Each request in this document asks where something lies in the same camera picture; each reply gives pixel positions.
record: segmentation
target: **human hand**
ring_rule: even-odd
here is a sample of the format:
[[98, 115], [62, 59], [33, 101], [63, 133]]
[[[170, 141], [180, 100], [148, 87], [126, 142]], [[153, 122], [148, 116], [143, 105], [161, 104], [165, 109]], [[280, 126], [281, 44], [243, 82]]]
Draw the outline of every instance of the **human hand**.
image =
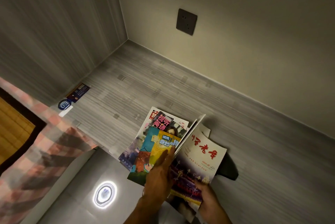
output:
[[194, 180], [195, 186], [201, 190], [202, 203], [199, 213], [208, 224], [232, 224], [227, 213], [220, 205], [215, 192], [208, 184]]
[[170, 165], [174, 159], [175, 150], [174, 146], [169, 154], [165, 150], [146, 177], [143, 196], [138, 204], [151, 213], [157, 212], [170, 194], [173, 184], [170, 178]]

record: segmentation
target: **electrical outlet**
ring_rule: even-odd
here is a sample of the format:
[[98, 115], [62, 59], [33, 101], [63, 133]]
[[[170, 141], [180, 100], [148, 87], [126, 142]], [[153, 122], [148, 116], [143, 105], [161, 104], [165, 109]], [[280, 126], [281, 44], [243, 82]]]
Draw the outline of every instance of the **electrical outlet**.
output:
[[186, 10], [179, 9], [176, 28], [189, 35], [193, 35], [197, 19], [198, 19], [197, 15], [188, 12]]

